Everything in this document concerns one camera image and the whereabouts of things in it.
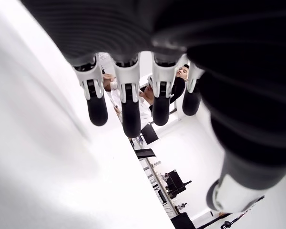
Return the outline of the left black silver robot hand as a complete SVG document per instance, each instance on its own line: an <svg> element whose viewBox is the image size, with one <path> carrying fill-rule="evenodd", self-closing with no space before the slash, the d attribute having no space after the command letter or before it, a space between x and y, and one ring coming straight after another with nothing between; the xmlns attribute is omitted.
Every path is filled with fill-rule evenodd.
<svg viewBox="0 0 286 229"><path fill-rule="evenodd" d="M209 208L248 209L286 175L286 0L25 0L23 5L74 68L93 124L108 115L98 53L108 53L122 102L123 129L141 130L139 56L153 57L153 120L168 121L177 63L186 54L183 111L199 92L225 149Z"/></svg>

